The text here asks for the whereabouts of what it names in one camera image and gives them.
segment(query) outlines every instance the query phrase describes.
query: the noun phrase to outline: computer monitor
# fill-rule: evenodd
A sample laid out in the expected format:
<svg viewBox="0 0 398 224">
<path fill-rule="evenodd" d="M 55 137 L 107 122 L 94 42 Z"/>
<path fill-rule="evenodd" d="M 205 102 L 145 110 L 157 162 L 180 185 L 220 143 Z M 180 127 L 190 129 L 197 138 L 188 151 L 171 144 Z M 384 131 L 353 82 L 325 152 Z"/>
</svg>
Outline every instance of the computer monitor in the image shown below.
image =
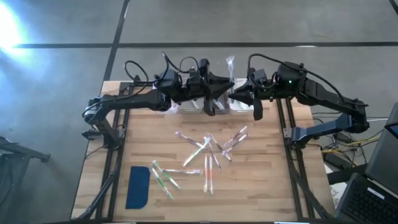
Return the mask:
<svg viewBox="0 0 398 224">
<path fill-rule="evenodd" d="M 365 174 L 398 194 L 398 103 L 391 111 Z"/>
</svg>

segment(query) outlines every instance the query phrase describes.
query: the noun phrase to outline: blue pad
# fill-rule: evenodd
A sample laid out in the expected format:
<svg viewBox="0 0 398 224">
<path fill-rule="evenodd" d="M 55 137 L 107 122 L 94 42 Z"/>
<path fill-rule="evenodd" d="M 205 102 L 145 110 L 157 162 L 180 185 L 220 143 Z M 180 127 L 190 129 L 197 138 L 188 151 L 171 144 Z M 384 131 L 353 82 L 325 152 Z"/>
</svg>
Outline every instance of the blue pad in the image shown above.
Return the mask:
<svg viewBox="0 0 398 224">
<path fill-rule="evenodd" d="M 149 178 L 148 167 L 131 167 L 126 209 L 140 209 L 147 204 Z"/>
</svg>

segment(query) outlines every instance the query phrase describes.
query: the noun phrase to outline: gray floor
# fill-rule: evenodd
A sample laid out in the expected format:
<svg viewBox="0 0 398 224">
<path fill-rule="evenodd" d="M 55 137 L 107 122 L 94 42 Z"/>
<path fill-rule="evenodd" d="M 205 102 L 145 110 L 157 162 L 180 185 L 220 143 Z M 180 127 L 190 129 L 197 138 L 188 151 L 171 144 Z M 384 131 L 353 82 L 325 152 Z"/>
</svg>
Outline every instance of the gray floor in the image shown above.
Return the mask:
<svg viewBox="0 0 398 224">
<path fill-rule="evenodd" d="M 20 43 L 112 43 L 123 0 L 7 0 L 4 5 L 14 15 Z M 137 0 L 130 2 L 120 40 L 370 41 L 398 41 L 398 16 L 388 0 Z M 127 80 L 123 63 L 129 59 L 139 62 L 151 76 L 160 73 L 165 66 L 163 50 L 175 62 L 188 55 L 206 57 L 213 73 L 225 76 L 229 55 L 235 56 L 237 77 L 245 77 L 247 57 L 254 52 L 303 62 L 342 94 L 368 103 L 368 116 L 388 116 L 398 101 L 398 47 L 119 49 L 111 80 Z M 0 51 L 0 136 L 52 155 L 48 163 L 31 162 L 9 223 L 68 220 L 87 146 L 80 135 L 88 128 L 81 112 L 87 100 L 100 92 L 110 51 Z M 268 74 L 277 68 L 260 58 L 252 64 Z M 329 111 L 319 106 L 312 109 Z M 373 122 L 368 132 L 355 137 L 369 137 L 383 125 Z M 373 147 L 365 148 L 367 158 Z M 363 158 L 356 161 L 361 164 Z"/>
</svg>

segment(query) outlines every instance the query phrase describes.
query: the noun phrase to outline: wooden tabletop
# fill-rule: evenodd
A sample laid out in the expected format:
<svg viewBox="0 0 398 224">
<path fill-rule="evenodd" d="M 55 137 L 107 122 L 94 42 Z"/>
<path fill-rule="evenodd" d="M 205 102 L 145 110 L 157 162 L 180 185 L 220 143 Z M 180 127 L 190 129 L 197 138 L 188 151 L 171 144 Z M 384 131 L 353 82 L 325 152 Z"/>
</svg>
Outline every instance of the wooden tabletop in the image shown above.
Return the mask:
<svg viewBox="0 0 398 224">
<path fill-rule="evenodd" d="M 117 95 L 119 83 L 104 82 L 102 94 Z M 292 104 L 297 126 L 313 126 L 310 108 L 296 101 L 292 101 Z M 264 118 L 260 121 L 254 121 L 251 114 L 210 117 L 206 114 L 160 114 L 151 110 L 130 110 L 114 221 L 295 221 L 276 102 L 263 101 L 263 106 Z M 107 117 L 111 123 L 113 116 L 111 112 Z M 245 125 L 248 126 L 248 137 L 231 151 L 232 162 L 215 150 L 223 169 L 218 170 L 213 163 L 214 195 L 203 193 L 202 175 L 171 174 L 181 186 L 181 190 L 177 190 L 165 180 L 175 198 L 171 200 L 151 176 L 147 205 L 138 210 L 125 209 L 132 166 L 148 166 L 156 159 L 165 169 L 183 169 L 182 163 L 196 150 L 197 147 L 179 138 L 176 131 L 202 142 L 203 136 L 211 133 L 218 142 L 224 143 Z M 101 145 L 102 139 L 90 142 L 87 153 Z M 206 153 L 209 154 L 204 151 L 196 157 L 187 169 L 203 170 Z M 98 193 L 105 157 L 106 149 L 100 149 L 85 161 L 72 217 L 79 216 Z M 311 191 L 326 210 L 333 213 L 333 201 L 319 148 L 307 146 L 303 150 L 303 157 Z M 307 216 L 301 191 L 300 198 Z"/>
</svg>

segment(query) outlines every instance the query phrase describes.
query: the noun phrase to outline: concrete floor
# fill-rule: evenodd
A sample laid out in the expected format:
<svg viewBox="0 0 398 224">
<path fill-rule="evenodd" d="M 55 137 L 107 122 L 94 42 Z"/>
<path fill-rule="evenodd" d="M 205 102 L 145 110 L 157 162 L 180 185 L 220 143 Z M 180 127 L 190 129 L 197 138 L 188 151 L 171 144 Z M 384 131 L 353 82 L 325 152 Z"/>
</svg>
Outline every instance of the concrete floor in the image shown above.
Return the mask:
<svg viewBox="0 0 398 224">
<path fill-rule="evenodd" d="M 21 44 L 111 44 L 123 2 L 6 0 L 0 2 L 0 10 L 8 9 L 17 26 L 18 35 L 5 32 L 6 37 Z M 388 41 L 398 41 L 398 16 L 388 0 L 137 0 L 129 4 L 120 39 L 120 43 Z M 388 116 L 398 101 L 398 47 L 119 49 L 110 79 L 127 80 L 126 60 L 139 62 L 148 74 L 161 72 L 163 50 L 175 62 L 188 55 L 206 57 L 214 74 L 226 76 L 225 58 L 234 55 L 237 77 L 246 76 L 247 57 L 255 52 L 303 62 L 345 96 L 368 103 L 368 116 Z M 80 133 L 89 127 L 81 112 L 100 92 L 110 52 L 110 48 L 0 50 L 0 136 L 52 155 L 48 163 L 30 163 L 9 223 L 69 219 L 87 146 Z M 259 58 L 252 64 L 268 74 L 277 68 Z M 371 136 L 383 125 L 371 123 L 368 132 L 355 137 Z M 321 142 L 328 144 L 329 139 Z M 367 158 L 373 147 L 365 148 Z M 361 164 L 363 158 L 356 161 Z"/>
</svg>

